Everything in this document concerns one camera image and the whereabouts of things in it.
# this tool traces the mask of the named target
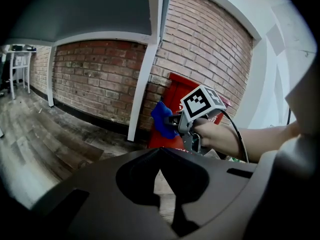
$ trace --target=forearm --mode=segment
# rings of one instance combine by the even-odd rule
[[[203,145],[225,155],[243,160],[238,136],[232,126],[205,123],[195,127],[203,138]],[[278,150],[280,146],[299,134],[296,123],[266,129],[239,129],[250,162],[257,163],[267,151]]]

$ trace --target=blue object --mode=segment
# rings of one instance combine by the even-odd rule
[[[162,137],[167,139],[174,139],[179,135],[170,125],[164,124],[164,118],[172,116],[173,113],[162,101],[159,101],[151,112],[154,120],[154,126],[157,131],[161,133]]]

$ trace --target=white pillar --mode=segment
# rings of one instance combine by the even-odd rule
[[[150,71],[154,63],[156,52],[158,49],[158,44],[149,44],[145,50],[144,59],[141,65],[141,70],[139,73],[139,78],[136,84],[133,105],[130,116],[130,124],[128,131],[128,141],[135,140],[135,134],[137,129],[137,123],[139,119],[140,109],[142,100],[144,97],[144,92],[148,83]]]
[[[56,47],[51,46],[49,51],[48,65],[46,68],[46,94],[48,97],[48,102],[50,107],[54,105],[54,98],[52,95],[52,71],[53,71],[55,50],[56,50]]]

